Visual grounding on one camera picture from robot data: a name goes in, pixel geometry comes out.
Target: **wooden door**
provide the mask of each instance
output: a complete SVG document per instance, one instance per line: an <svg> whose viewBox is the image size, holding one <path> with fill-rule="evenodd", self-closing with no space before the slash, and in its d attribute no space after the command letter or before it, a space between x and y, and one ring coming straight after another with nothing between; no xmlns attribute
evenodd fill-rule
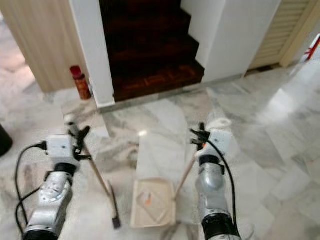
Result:
<svg viewBox="0 0 320 240"><path fill-rule="evenodd" d="M88 76L69 0L0 0L0 9L42 91L74 87L72 65Z"/></svg>
<svg viewBox="0 0 320 240"><path fill-rule="evenodd" d="M282 0L249 69L280 63L318 0Z"/></svg>

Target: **marble floor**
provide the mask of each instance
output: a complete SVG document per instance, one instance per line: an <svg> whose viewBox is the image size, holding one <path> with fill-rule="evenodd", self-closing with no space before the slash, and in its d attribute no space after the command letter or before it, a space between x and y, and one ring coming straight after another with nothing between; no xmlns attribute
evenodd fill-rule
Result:
<svg viewBox="0 0 320 240"><path fill-rule="evenodd" d="M228 118L233 134L227 161L235 178L240 234L252 240L320 240L320 60L100 114L76 89L41 93L19 48L0 23L0 122L14 140L0 158L0 236L19 239L14 220L14 170L19 151L64 131L73 113L92 127L86 140L118 201L122 228L113 230L107 201L87 162L74 177L62 240L204 239L197 212L195 165L177 199L177 224L130 228L134 180L164 177L176 186L195 147L188 128ZM27 193L51 169L40 150L25 155L20 185ZM231 189L226 178L226 197ZM35 198L26 203L35 206Z"/></svg>

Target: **black trash bin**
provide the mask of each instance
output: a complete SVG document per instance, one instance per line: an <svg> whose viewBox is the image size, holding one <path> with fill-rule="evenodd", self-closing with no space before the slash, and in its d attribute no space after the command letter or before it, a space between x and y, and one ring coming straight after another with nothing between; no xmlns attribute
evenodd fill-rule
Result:
<svg viewBox="0 0 320 240"><path fill-rule="evenodd" d="M0 124L0 157L10 150L12 144L11 137Z"/></svg>

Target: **red can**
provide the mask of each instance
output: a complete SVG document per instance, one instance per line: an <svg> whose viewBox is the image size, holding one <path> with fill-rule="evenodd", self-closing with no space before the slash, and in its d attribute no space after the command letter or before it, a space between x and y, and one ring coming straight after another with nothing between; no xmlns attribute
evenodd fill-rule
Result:
<svg viewBox="0 0 320 240"><path fill-rule="evenodd" d="M78 65L70 67L70 72L74 79L76 88L78 89L80 98L82 100L88 100L91 98L91 93L88 87L86 76L82 73Z"/></svg>

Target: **white dustpan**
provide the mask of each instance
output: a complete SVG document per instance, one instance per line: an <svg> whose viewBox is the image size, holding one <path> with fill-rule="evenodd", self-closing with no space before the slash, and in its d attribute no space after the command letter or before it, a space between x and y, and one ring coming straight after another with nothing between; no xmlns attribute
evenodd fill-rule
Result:
<svg viewBox="0 0 320 240"><path fill-rule="evenodd" d="M151 228L176 223L173 184L164 178L146 178L134 182L131 213L132 228Z"/></svg>

